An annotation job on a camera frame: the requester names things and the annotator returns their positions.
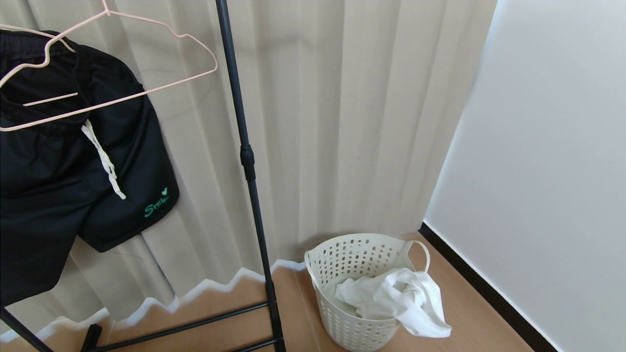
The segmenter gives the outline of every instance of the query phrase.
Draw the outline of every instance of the beige curtain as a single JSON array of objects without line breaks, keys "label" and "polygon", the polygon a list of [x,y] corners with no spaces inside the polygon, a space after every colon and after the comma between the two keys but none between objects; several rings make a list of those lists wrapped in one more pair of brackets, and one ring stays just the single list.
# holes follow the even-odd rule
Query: beige curtain
[{"label": "beige curtain", "polygon": [[[419,227],[495,2],[229,2],[271,262],[301,261],[337,234]],[[150,95],[181,188],[175,209],[104,254],[76,240],[59,284],[9,307],[35,331],[103,307],[124,319],[146,297],[167,305],[204,279],[260,272],[215,3],[108,4],[193,34],[220,68]],[[102,10],[98,1],[0,6],[2,23],[57,31]],[[130,19],[101,18],[69,37],[120,58],[148,88],[213,65],[193,41]]]}]

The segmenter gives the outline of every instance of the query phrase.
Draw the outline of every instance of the wooden floor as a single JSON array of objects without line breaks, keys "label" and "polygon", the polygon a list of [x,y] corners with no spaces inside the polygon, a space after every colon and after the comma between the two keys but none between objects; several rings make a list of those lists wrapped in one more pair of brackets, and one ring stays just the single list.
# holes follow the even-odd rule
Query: wooden floor
[{"label": "wooden floor", "polygon": [[[496,311],[467,283],[448,262],[428,245],[431,251],[433,279],[443,294],[446,322],[452,335],[446,339],[411,336],[400,328],[384,352],[531,352],[532,349],[507,325]],[[419,246],[411,249],[416,267],[423,265]],[[317,310],[315,293],[306,270],[278,267],[273,274],[276,285],[285,343],[290,352],[345,351],[326,334]],[[145,317],[129,326],[124,321],[103,319],[100,345],[123,341],[135,336],[188,323],[207,316],[241,308],[265,299],[264,285],[251,277],[242,278],[232,292],[204,291],[198,298],[182,304],[173,314],[152,306]],[[55,351],[79,351],[85,330],[74,330],[64,321],[55,324],[56,332],[46,340]],[[267,309],[258,309],[199,328],[160,339],[117,349],[119,352],[230,351],[271,337]],[[2,352],[34,351],[23,340],[14,339],[0,345]],[[273,351],[269,346],[258,351]]]}]

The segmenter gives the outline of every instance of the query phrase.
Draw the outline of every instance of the perforated basket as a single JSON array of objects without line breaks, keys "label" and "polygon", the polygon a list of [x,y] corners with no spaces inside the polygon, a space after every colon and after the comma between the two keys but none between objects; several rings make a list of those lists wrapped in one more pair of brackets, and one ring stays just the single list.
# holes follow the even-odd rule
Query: perforated basket
[{"label": "perforated basket", "polygon": [[335,298],[335,289],[348,278],[376,277],[392,268],[415,271],[408,257],[413,242],[428,251],[419,241],[351,234],[329,239],[304,254],[324,328],[339,346],[352,352],[376,351],[396,334],[400,327],[396,319],[358,318],[354,307]]}]

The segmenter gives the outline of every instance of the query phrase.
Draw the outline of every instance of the drawstring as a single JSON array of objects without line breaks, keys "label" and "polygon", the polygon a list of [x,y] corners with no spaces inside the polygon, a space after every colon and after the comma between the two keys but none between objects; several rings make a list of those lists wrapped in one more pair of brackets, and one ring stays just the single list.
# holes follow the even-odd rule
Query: drawstring
[{"label": "drawstring", "polygon": [[89,140],[93,143],[98,151],[98,155],[100,156],[100,161],[102,162],[102,166],[105,168],[106,173],[109,175],[109,182],[111,182],[111,186],[113,186],[113,190],[115,194],[119,195],[120,198],[126,199],[126,195],[122,193],[120,190],[120,186],[117,184],[117,175],[115,175],[115,167],[109,159],[109,156],[106,154],[105,150],[98,142],[96,138],[96,134],[93,132],[93,126],[89,120],[85,121],[85,125],[81,127],[81,131],[89,138]]}]

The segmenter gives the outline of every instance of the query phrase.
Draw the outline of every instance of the black shorts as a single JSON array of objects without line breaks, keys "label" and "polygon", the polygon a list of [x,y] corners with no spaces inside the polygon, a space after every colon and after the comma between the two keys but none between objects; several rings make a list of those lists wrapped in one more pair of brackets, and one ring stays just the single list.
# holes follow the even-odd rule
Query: black shorts
[{"label": "black shorts", "polygon": [[[0,75],[20,63],[43,62],[48,40],[37,34],[1,31]],[[65,41],[76,53],[57,42],[47,67],[23,69],[2,87],[2,127],[143,91],[120,60]],[[23,106],[75,92],[78,96]],[[84,131],[89,124],[105,156]],[[115,180],[106,171],[106,158],[115,166]],[[99,252],[107,251],[163,218],[179,195],[147,96],[0,132],[0,176],[2,307],[54,287],[76,236]]]}]

